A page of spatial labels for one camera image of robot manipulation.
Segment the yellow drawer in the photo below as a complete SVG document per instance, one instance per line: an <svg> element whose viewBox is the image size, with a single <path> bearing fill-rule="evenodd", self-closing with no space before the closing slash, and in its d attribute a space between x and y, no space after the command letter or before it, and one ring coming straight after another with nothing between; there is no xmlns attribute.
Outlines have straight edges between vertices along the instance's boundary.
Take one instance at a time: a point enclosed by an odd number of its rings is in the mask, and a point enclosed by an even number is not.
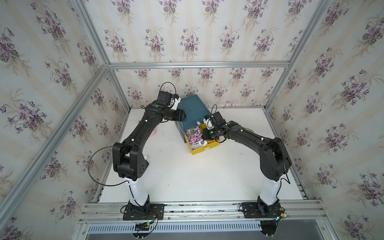
<svg viewBox="0 0 384 240"><path fill-rule="evenodd" d="M206 124L202 124L185 131L185 140L187 141L192 155L202 153L208 149L212 149L220 145L220 143L215 140L203 140L203 130L206 129Z"/></svg>

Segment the teal drawer cabinet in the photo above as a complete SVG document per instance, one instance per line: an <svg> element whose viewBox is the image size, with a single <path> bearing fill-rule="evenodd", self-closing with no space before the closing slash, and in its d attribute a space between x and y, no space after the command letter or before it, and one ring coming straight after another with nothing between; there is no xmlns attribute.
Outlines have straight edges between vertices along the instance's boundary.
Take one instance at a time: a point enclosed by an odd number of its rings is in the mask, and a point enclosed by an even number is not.
<svg viewBox="0 0 384 240"><path fill-rule="evenodd" d="M189 129L200 126L204 123L204 118L211 114L208 108L198 95L186 97L178 104L178 109L184 110L186 119L182 122L175 122L184 143L187 142L185 132Z"/></svg>

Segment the pink flowers seed bag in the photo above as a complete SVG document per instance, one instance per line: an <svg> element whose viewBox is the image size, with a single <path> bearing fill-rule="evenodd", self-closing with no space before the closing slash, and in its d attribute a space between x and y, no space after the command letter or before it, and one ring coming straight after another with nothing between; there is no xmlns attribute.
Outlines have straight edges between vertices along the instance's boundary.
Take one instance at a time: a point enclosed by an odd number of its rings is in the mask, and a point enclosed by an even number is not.
<svg viewBox="0 0 384 240"><path fill-rule="evenodd" d="M207 141L202 139L203 131L200 126L186 130L185 135L192 150L202 148L208 144Z"/></svg>

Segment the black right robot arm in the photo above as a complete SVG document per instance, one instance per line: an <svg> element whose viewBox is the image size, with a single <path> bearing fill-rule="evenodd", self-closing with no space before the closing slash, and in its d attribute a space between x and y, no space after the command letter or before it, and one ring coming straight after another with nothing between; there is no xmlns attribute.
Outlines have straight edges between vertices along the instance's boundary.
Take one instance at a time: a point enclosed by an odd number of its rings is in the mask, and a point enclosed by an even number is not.
<svg viewBox="0 0 384 240"><path fill-rule="evenodd" d="M205 141L218 141L220 137L242 144L259 155L260 169L265 179L258 201L265 206L277 203L282 180L292 166L283 140L260 136L234 121L203 130Z"/></svg>

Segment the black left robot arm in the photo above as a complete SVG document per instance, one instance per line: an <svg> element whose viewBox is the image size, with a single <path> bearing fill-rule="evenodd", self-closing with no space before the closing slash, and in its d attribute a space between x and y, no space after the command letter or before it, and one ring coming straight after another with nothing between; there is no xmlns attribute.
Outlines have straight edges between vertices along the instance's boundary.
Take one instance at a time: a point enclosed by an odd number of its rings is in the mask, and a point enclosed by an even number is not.
<svg viewBox="0 0 384 240"><path fill-rule="evenodd" d="M132 195L131 205L147 209L150 204L150 196L140 178L149 166L143 149L153 130L166 121L182 122L185 119L184 110L149 104L133 132L121 143L113 145L113 169L126 181Z"/></svg>

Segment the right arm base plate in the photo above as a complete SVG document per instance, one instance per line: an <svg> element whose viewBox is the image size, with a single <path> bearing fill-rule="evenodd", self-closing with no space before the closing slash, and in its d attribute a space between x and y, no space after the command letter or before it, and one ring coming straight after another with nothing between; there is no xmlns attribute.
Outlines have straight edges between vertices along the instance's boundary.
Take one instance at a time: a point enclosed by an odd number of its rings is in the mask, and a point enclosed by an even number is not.
<svg viewBox="0 0 384 240"><path fill-rule="evenodd" d="M263 202L241 203L238 211L242 212L246 219L280 219L285 214L285 209L279 201L272 206L265 205Z"/></svg>

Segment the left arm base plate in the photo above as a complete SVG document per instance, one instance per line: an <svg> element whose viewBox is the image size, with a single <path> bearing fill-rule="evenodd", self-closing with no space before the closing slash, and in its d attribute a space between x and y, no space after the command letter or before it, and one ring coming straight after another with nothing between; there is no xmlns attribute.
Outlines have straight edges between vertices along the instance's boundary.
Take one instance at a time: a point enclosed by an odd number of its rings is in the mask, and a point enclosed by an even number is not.
<svg viewBox="0 0 384 240"><path fill-rule="evenodd" d="M164 204L150 204L149 206L139 207L127 204L121 208L124 221L133 220L162 220L164 218Z"/></svg>

